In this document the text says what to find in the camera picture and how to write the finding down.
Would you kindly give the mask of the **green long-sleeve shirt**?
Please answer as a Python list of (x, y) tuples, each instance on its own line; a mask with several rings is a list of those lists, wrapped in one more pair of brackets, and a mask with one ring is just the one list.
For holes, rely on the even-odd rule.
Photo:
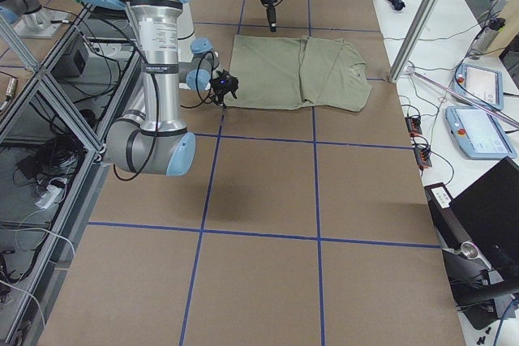
[(371, 94), (366, 66), (342, 39), (237, 35), (230, 63), (237, 96), (227, 95), (225, 104), (282, 110), (325, 105), (359, 112)]

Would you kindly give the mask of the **teach pendant far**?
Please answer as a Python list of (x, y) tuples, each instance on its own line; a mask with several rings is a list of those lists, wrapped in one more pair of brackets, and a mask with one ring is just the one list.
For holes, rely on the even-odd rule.
[(453, 78), (456, 93), (481, 101), (493, 109), (504, 108), (503, 76), (500, 71), (462, 63)]

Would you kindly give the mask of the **teach pendant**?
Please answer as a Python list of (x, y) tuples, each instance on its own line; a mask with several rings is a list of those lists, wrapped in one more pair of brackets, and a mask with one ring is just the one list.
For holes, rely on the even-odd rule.
[(445, 118), (461, 152), (471, 160), (516, 158), (517, 151), (491, 115), (467, 106), (449, 106)]
[(453, 78), (456, 93), (481, 101), (493, 109), (504, 108), (503, 76), (500, 71), (462, 63)]

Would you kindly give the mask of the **teach pendant near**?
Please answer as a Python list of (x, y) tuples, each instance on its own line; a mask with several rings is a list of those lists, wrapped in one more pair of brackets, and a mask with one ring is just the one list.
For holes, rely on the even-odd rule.
[(449, 106), (445, 118), (461, 152), (471, 160), (516, 158), (517, 151), (491, 115), (467, 106)]

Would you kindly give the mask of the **aluminium frame post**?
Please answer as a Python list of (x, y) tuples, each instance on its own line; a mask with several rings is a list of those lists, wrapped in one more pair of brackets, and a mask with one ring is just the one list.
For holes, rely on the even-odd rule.
[(403, 43), (388, 74), (388, 81), (390, 83), (396, 83), (402, 75), (408, 60), (410, 59), (410, 55), (413, 53), (414, 48), (418, 43), (418, 39), (420, 38), (422, 31), (425, 28), (425, 25), (438, 1), (439, 0), (421, 1), (413, 22), (411, 23), (410, 28), (406, 33), (405, 39), (403, 40)]

